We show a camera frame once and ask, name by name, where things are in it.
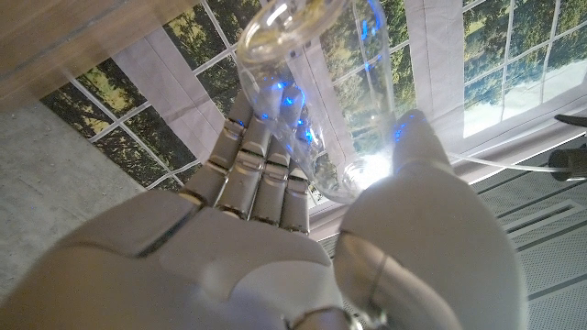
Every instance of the trees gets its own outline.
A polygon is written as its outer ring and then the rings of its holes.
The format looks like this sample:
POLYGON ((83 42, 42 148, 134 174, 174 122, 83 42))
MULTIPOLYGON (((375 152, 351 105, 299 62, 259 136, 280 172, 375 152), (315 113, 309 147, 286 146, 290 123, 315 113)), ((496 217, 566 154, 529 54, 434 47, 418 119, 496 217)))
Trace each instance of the trees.
POLYGON ((116 116, 147 102, 112 59, 96 65, 77 80, 116 116))
POLYGON ((85 138, 93 137, 113 122, 71 83, 40 101, 85 138))
POLYGON ((163 28, 192 70, 226 49, 202 5, 184 12, 163 28))

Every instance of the wooden board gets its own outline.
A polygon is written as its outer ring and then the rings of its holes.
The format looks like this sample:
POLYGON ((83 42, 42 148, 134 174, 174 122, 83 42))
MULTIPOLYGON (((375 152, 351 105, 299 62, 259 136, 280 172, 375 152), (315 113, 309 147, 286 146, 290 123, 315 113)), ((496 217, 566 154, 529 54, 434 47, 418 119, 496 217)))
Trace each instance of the wooden board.
POLYGON ((0 26, 6 29, 0 29, 0 109, 38 100, 198 3, 48 0, 6 5, 0 14, 0 26))

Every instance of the air vent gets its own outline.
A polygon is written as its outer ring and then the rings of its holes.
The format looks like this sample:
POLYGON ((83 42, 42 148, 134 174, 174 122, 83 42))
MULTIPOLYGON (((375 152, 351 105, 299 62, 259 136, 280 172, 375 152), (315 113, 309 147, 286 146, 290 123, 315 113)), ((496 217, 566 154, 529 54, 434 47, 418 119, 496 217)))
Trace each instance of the air vent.
POLYGON ((577 214, 584 209, 585 207, 583 205, 575 203, 572 200, 566 200, 504 225, 503 229, 508 237, 518 237, 541 226, 546 226, 567 216, 577 214))

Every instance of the robotic hand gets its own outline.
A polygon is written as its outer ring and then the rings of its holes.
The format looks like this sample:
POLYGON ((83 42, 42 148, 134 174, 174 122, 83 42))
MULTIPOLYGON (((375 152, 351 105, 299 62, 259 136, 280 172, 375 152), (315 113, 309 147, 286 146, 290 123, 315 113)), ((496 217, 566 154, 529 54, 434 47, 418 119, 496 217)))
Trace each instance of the robotic hand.
POLYGON ((421 113, 402 120, 396 173, 350 207, 333 264, 306 236, 307 178, 240 93, 179 194, 144 192, 65 237, 7 298, 0 328, 360 327, 341 292, 405 329, 525 327, 505 234, 421 113))

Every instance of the glass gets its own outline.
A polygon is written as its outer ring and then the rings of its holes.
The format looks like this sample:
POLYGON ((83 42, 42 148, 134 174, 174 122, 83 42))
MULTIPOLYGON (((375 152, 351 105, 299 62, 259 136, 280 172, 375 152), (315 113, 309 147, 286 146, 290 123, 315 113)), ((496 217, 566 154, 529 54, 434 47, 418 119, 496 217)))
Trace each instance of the glass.
POLYGON ((376 0, 278 0, 261 9, 238 43, 238 74, 255 116, 329 200, 351 203, 392 173, 387 32, 376 0), (300 56, 313 66, 323 61, 329 77, 295 70, 292 77, 288 67, 300 56), (324 99, 330 95, 338 102, 324 99))
POLYGON ((502 120, 540 105, 542 72, 547 47, 535 50, 507 66, 502 120))
POLYGON ((96 65, 77 77, 77 81, 116 116, 122 116, 147 102, 112 59, 96 65))
POLYGON ((125 124, 172 171, 195 160, 195 156, 152 107, 132 116, 125 124))
POLYGON ((260 10, 259 0, 213 0, 207 3, 231 45, 238 41, 242 30, 260 10))
POLYGON ((225 57, 211 68, 198 74, 197 78, 218 110, 224 116, 228 116, 240 89, 237 64, 232 60, 232 57, 225 57))
POLYGON ((68 83, 40 100, 85 138, 91 138, 113 123, 102 110, 68 83))
POLYGON ((177 193, 182 189, 182 186, 174 178, 167 178, 159 182, 154 189, 177 193))
POLYGON ((560 0, 557 34, 575 28, 587 21, 587 2, 585 0, 560 0))
POLYGON ((120 127, 95 141, 94 145, 145 188, 166 173, 147 150, 120 127))
POLYGON ((190 179, 192 179, 192 177, 194 176, 194 174, 200 170, 202 168, 202 163, 197 163, 195 165, 193 165, 191 168, 181 171, 177 174, 175 174, 177 176, 177 178, 182 181, 183 183, 188 182, 190 179))
POLYGON ((546 102, 582 84, 587 72, 587 27, 552 43, 544 81, 546 102))
POLYGON ((200 4, 177 16, 163 28, 192 70, 227 48, 200 4))
POLYGON ((500 70, 465 86, 464 138, 501 121, 503 76, 500 70))
POLYGON ((554 7, 555 1, 515 1, 510 59, 550 38, 554 7))
POLYGON ((465 82, 504 62, 509 0, 487 0, 463 14, 465 82))

